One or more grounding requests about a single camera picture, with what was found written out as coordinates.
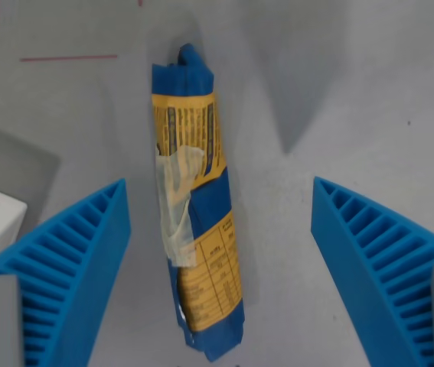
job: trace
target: gray table surface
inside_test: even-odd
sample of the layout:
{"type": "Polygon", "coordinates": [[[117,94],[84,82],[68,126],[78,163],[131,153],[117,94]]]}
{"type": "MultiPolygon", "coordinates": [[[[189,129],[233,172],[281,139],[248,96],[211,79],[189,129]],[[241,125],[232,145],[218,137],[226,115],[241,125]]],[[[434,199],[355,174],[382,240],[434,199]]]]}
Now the gray table surface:
{"type": "Polygon", "coordinates": [[[27,0],[0,24],[0,190],[23,232],[126,177],[133,236],[91,367],[200,367],[158,224],[150,66],[186,41],[216,76],[246,323],[218,367],[368,366],[310,234],[312,179],[434,232],[431,0],[27,0]],[[120,54],[19,63],[20,57],[120,54]]]}

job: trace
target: blue package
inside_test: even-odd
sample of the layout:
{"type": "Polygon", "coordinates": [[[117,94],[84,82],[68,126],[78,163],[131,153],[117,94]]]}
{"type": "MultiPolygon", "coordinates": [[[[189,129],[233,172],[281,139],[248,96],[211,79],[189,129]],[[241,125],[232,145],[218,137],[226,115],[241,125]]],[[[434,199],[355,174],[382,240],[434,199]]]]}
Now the blue package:
{"type": "MultiPolygon", "coordinates": [[[[214,75],[191,44],[185,44],[180,49],[178,64],[152,67],[153,95],[208,96],[213,91],[214,75]]],[[[194,238],[197,239],[212,229],[229,215],[231,209],[228,172],[225,167],[219,177],[191,191],[188,212],[194,238]]],[[[178,289],[178,273],[181,270],[173,266],[170,259],[168,259],[168,267],[178,324],[184,331],[186,344],[204,352],[211,362],[240,344],[244,322],[242,299],[222,320],[204,330],[191,331],[187,320],[191,315],[184,315],[178,289]]]]}

